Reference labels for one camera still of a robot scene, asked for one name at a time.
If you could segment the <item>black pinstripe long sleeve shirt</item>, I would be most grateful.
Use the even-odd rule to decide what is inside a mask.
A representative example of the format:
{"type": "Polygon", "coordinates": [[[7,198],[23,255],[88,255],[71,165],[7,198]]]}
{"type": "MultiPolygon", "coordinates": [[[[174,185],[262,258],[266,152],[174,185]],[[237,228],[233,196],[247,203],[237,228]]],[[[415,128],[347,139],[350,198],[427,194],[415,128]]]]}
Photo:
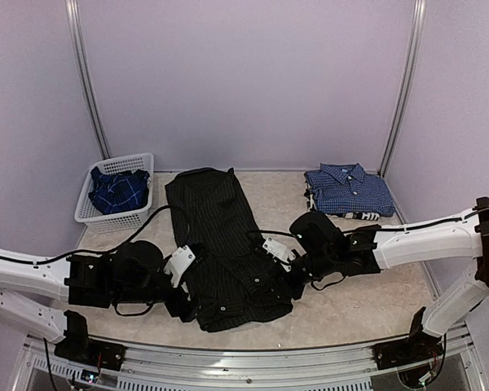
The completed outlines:
{"type": "Polygon", "coordinates": [[[267,323],[292,311],[283,269],[261,253],[264,239],[233,169],[182,172],[165,193],[176,244],[200,251],[183,279],[201,330],[267,323]]]}

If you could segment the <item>black white printed shirt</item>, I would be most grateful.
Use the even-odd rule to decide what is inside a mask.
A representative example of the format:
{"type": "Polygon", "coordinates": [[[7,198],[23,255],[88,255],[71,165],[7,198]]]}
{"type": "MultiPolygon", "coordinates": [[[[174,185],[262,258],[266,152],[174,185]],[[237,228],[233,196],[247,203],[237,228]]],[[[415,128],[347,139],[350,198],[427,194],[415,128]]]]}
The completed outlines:
{"type": "Polygon", "coordinates": [[[344,219],[354,219],[354,220],[362,220],[362,221],[378,221],[380,219],[380,214],[375,212],[348,212],[348,213],[338,213],[336,217],[344,218],[344,219]]]}

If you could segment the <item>blue checked shirt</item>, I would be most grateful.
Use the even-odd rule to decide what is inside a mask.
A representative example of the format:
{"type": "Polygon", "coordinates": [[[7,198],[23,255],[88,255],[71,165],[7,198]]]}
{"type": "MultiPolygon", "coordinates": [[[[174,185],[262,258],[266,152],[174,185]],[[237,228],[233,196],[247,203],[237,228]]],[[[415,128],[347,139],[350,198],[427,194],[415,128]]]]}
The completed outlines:
{"type": "Polygon", "coordinates": [[[328,215],[375,213],[392,217],[394,201],[385,180],[367,173],[362,165],[320,164],[304,173],[314,208],[328,215]]]}

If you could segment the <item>white plastic laundry basket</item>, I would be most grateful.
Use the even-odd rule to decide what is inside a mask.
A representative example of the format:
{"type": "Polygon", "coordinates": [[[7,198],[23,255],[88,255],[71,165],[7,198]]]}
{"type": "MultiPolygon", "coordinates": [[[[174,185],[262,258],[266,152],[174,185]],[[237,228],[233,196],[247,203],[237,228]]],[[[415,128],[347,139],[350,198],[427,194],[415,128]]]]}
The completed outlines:
{"type": "Polygon", "coordinates": [[[78,196],[77,206],[74,212],[76,222],[84,224],[91,231],[106,233],[123,231],[140,227],[146,220],[149,209],[152,206],[154,155],[151,153],[139,153],[128,156],[111,158],[94,163],[84,179],[78,196]],[[150,173],[149,194],[147,204],[137,210],[103,215],[90,202],[88,193],[92,190],[92,179],[90,172],[98,168],[102,174],[117,174],[126,170],[135,171],[141,169],[150,173]]]}

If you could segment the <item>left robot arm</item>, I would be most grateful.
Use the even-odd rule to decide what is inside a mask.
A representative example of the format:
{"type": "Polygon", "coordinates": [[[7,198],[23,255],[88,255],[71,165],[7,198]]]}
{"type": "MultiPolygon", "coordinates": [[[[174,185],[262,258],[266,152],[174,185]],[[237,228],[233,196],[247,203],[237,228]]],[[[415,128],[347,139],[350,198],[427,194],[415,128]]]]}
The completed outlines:
{"type": "Polygon", "coordinates": [[[109,250],[77,249],[54,257],[0,248],[0,288],[31,292],[70,305],[117,310],[162,304],[173,318],[195,318],[198,299],[184,275],[203,248],[183,245],[169,256],[134,235],[109,250]]]}

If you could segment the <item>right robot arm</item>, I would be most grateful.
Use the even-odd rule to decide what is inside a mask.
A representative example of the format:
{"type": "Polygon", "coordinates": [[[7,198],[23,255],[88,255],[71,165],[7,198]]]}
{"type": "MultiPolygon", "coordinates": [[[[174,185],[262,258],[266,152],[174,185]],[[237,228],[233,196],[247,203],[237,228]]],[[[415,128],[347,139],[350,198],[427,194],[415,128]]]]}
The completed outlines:
{"type": "Polygon", "coordinates": [[[396,266],[444,258],[474,263],[432,305],[413,318],[400,353],[416,362],[473,308],[489,297],[489,198],[471,209],[428,222],[365,226],[347,234],[320,212],[305,213],[290,227],[305,250],[295,257],[285,280],[295,292],[335,273],[343,277],[378,274],[396,266]]]}

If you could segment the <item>dark blue plaid shirt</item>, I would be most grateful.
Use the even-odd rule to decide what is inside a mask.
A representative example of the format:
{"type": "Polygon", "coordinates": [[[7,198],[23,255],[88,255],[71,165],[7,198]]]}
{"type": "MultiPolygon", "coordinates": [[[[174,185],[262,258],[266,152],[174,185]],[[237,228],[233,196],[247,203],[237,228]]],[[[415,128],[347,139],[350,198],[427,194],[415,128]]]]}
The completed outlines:
{"type": "Polygon", "coordinates": [[[143,208],[148,202],[150,173],[141,169],[117,174],[90,172],[92,190],[88,198],[103,215],[124,213],[143,208]]]}

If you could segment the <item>front aluminium rail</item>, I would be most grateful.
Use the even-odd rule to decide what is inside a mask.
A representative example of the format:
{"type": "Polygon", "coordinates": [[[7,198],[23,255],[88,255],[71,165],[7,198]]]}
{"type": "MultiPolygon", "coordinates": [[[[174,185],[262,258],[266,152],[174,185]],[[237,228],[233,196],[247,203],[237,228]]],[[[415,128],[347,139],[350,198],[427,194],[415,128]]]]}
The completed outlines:
{"type": "Polygon", "coordinates": [[[218,350],[126,343],[121,366],[46,354],[27,337],[12,390],[485,390],[467,327],[447,334],[447,352],[401,367],[378,366],[373,342],[308,349],[218,350]]]}

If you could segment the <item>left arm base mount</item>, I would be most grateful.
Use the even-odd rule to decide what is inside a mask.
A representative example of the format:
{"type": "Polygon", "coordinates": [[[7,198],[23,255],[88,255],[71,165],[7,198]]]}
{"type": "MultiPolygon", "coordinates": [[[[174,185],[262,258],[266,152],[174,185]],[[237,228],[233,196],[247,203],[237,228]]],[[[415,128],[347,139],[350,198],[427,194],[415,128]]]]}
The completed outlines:
{"type": "Polygon", "coordinates": [[[55,344],[55,355],[97,369],[120,371],[126,355],[122,344],[93,339],[89,336],[86,318],[78,312],[65,310],[66,328],[63,340],[55,344]]]}

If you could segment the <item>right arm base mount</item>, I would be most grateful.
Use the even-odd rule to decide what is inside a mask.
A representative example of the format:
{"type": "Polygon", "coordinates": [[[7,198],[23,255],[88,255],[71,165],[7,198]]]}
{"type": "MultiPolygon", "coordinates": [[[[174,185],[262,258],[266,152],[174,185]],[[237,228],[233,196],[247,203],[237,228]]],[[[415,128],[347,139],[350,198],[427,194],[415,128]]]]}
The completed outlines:
{"type": "Polygon", "coordinates": [[[401,367],[434,357],[442,356],[443,347],[441,336],[430,336],[423,330],[422,319],[425,307],[415,313],[408,335],[390,342],[381,342],[372,347],[378,370],[401,367]]]}

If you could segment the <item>right aluminium frame post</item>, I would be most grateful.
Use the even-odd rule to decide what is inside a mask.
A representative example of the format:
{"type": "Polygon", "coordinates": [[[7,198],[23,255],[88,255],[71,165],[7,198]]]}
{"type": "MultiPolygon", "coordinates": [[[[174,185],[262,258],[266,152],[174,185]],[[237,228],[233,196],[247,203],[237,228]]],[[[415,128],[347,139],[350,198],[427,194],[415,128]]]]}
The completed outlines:
{"type": "Polygon", "coordinates": [[[403,63],[403,74],[399,84],[394,113],[390,123],[390,132],[385,143],[378,175],[385,178],[389,172],[390,163],[396,150],[399,133],[402,128],[408,98],[412,90],[412,83],[419,58],[421,39],[423,35],[426,0],[416,0],[413,3],[412,23],[407,43],[406,55],[403,63]]]}

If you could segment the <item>aluminium frame post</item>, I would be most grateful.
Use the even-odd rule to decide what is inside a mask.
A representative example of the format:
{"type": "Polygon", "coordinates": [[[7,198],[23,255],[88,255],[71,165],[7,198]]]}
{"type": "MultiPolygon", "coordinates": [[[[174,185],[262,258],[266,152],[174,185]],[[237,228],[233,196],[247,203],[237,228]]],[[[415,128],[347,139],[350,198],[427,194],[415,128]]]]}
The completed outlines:
{"type": "Polygon", "coordinates": [[[419,58],[421,39],[423,35],[426,0],[416,0],[413,3],[412,23],[407,43],[406,55],[403,63],[403,74],[399,84],[394,113],[390,123],[390,132],[385,143],[378,175],[385,178],[389,172],[390,163],[396,150],[399,133],[402,128],[408,98],[412,90],[412,83],[419,58]]]}
{"type": "Polygon", "coordinates": [[[66,0],[65,9],[67,13],[70,37],[73,44],[74,56],[77,62],[79,80],[86,101],[86,107],[92,124],[95,141],[97,143],[100,155],[105,160],[111,157],[111,151],[104,131],[103,123],[101,121],[92,78],[90,75],[78,1],[66,0]]]}

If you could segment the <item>left aluminium frame post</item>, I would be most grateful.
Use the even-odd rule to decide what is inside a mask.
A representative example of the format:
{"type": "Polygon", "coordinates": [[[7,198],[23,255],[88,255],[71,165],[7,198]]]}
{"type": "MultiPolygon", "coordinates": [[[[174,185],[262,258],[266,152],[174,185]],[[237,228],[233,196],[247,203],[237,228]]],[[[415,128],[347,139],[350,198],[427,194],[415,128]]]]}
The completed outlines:
{"type": "Polygon", "coordinates": [[[70,37],[73,44],[74,56],[77,62],[79,80],[86,101],[86,107],[92,124],[95,141],[97,143],[100,155],[105,160],[111,157],[111,151],[104,131],[103,123],[101,121],[92,78],[90,75],[78,1],[66,0],[65,9],[67,13],[70,37]]]}

